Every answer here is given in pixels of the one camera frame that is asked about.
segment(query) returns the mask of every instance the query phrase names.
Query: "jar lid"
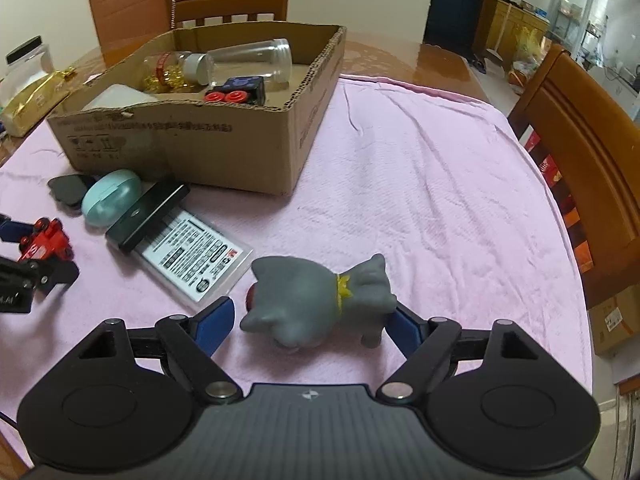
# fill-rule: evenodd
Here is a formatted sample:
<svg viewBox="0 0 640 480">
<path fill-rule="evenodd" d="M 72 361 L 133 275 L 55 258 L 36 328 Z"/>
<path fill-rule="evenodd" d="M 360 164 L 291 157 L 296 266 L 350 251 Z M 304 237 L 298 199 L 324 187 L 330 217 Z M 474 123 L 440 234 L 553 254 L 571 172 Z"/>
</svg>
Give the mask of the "jar lid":
<svg viewBox="0 0 640 480">
<path fill-rule="evenodd" d="M 219 103 L 225 100 L 225 95 L 222 92 L 209 92 L 204 96 L 204 100 L 209 103 Z"/>
<path fill-rule="evenodd" d="M 35 38 L 31 38 L 29 41 L 25 41 L 21 46 L 14 48 L 6 55 L 7 65 L 11 65 L 11 63 L 18 61 L 22 56 L 26 56 L 32 50 L 37 49 L 41 44 L 42 38 L 40 36 L 36 36 Z"/>
<path fill-rule="evenodd" d="M 244 103 L 248 98 L 249 98 L 249 94 L 244 90 L 234 90 L 233 92 L 229 92 L 226 95 L 225 101 L 227 103 L 240 104 L 240 103 Z"/>
<path fill-rule="evenodd" d="M 182 75 L 187 83 L 207 85 L 209 74 L 207 73 L 206 54 L 191 54 L 187 56 L 182 65 Z"/>
</svg>

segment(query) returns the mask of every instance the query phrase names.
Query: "gold tinsel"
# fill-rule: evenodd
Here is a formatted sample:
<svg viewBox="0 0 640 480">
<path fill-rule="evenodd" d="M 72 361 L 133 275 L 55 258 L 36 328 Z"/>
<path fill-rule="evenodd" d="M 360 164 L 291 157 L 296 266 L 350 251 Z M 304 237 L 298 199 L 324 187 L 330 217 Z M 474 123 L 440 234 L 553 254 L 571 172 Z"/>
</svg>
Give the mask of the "gold tinsel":
<svg viewBox="0 0 640 480">
<path fill-rule="evenodd" d="M 143 85 L 145 92 L 149 94 L 165 94 L 168 92 L 189 92 L 189 85 L 182 76 L 182 71 L 177 65 L 172 65 L 164 69 L 164 81 L 161 83 L 155 75 L 144 78 Z"/>
</svg>

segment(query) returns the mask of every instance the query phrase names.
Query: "plastic bottle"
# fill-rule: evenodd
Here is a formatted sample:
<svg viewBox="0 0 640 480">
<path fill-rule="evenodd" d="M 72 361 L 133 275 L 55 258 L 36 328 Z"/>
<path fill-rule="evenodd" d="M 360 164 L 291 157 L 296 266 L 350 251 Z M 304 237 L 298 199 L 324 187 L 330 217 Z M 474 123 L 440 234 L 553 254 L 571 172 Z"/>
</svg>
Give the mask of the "plastic bottle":
<svg viewBox="0 0 640 480">
<path fill-rule="evenodd" d="M 265 85 L 286 84 L 291 77 L 291 49 L 282 38 L 209 50 L 206 60 L 211 87 L 230 77 L 262 76 Z"/>
</svg>

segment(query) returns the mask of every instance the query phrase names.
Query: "white container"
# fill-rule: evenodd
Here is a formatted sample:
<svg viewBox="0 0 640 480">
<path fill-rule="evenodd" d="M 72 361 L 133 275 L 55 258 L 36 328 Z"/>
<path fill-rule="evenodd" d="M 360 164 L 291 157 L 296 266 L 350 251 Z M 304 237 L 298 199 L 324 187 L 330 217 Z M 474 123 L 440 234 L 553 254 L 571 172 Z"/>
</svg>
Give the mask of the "white container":
<svg viewBox="0 0 640 480">
<path fill-rule="evenodd" d="M 158 101 L 158 98 L 145 94 L 140 90 L 126 85 L 114 84 L 90 103 L 87 103 L 82 108 L 82 111 L 93 110 L 94 108 L 126 108 L 127 106 L 155 103 L 156 101 Z"/>
<path fill-rule="evenodd" d="M 7 74 L 0 83 L 0 106 L 5 107 L 31 83 L 54 71 L 49 46 L 39 36 L 6 56 Z"/>
</svg>

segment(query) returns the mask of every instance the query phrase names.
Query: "cardboard box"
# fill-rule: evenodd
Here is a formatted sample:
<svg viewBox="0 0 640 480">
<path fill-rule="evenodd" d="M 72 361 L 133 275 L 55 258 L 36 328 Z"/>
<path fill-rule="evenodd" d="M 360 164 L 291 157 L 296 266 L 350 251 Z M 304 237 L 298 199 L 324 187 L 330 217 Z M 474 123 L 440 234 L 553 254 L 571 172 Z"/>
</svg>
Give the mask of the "cardboard box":
<svg viewBox="0 0 640 480">
<path fill-rule="evenodd" d="M 71 94 L 49 116 L 78 171 L 126 168 L 143 180 L 173 173 L 195 184 L 290 194 L 334 92 L 346 29 L 337 25 L 243 22 L 173 30 Z M 289 88 L 268 92 L 263 107 L 207 103 L 196 94 L 159 103 L 81 112 L 114 83 L 142 89 L 143 59 L 169 50 L 206 52 L 286 38 L 294 63 Z"/>
<path fill-rule="evenodd" d="M 609 352 L 640 333 L 640 285 L 627 287 L 588 314 L 596 355 Z"/>
</svg>

